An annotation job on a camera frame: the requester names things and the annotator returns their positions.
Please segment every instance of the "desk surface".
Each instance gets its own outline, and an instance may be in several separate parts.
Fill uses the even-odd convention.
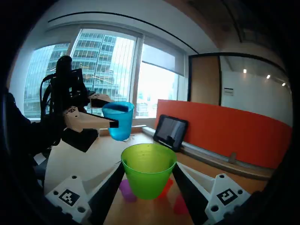
[[[120,161],[122,151],[128,146],[140,143],[152,143],[153,139],[144,133],[134,133],[129,141],[115,141],[110,136],[99,137],[90,149],[83,153],[62,142],[53,147],[45,175],[45,194],[54,189],[70,175],[76,174],[82,180],[89,180],[106,171]],[[264,189],[267,181],[253,180],[224,172],[188,157],[176,153],[177,161],[208,176],[215,177],[226,173],[249,193]],[[176,215],[173,206],[180,190],[174,182],[167,198],[155,200],[138,199],[135,203],[124,201],[120,190],[117,191],[105,224],[193,224],[189,214]]]

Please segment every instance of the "plastic cup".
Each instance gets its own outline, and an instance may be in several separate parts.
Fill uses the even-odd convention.
[[[115,108],[116,105],[122,105],[128,107],[128,112],[118,111]],[[102,107],[103,115],[110,119],[119,121],[118,128],[109,128],[109,134],[117,141],[123,141],[129,138],[131,133],[132,117],[133,117],[134,105],[130,102],[110,102]]]
[[[136,144],[121,155],[131,191],[141,199],[162,193],[176,163],[176,154],[160,144]]]
[[[128,180],[122,180],[120,183],[119,189],[120,189],[125,201],[127,201],[129,203],[133,203],[133,202],[137,201],[137,197],[132,193],[131,188],[128,183]]]

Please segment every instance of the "skyscraper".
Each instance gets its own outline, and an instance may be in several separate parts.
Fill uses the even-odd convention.
[[[114,101],[127,101],[132,55],[135,41],[105,34],[101,30],[83,29],[71,52],[72,69],[81,68],[88,90],[107,94]],[[39,87],[42,79],[55,73],[57,60],[67,53],[69,43],[47,46],[33,53],[28,71],[24,114],[40,117]],[[89,113],[101,114],[100,109],[86,107]]]

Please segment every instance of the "pink plastic cup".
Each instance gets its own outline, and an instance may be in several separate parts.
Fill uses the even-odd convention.
[[[129,203],[133,203],[137,200],[137,197],[131,191],[128,180],[122,180],[120,183],[119,189],[120,189],[125,201],[127,201]]]

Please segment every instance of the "white robot part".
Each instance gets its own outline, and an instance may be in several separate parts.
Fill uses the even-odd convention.
[[[248,192],[226,174],[218,174],[215,178],[212,178],[179,162],[177,164],[208,200],[205,209],[208,221],[205,224],[213,225],[221,221],[250,197]]]
[[[64,121],[68,128],[81,132],[83,129],[110,128],[113,120],[79,112],[78,108],[72,106],[64,111]]]
[[[83,223],[91,214],[82,180],[76,175],[61,182],[46,195],[46,198],[54,206],[60,207],[64,214],[70,214],[78,223]]]
[[[218,174],[212,178],[179,162],[177,165],[207,200],[206,208],[205,205],[203,207],[208,217],[205,225],[213,225],[221,221],[250,197],[249,193],[226,174]],[[63,213],[71,214],[73,220],[84,223],[92,213],[91,200],[106,182],[113,178],[119,166],[121,162],[87,181],[82,181],[76,175],[70,176],[50,191],[46,197],[52,204],[61,207]]]

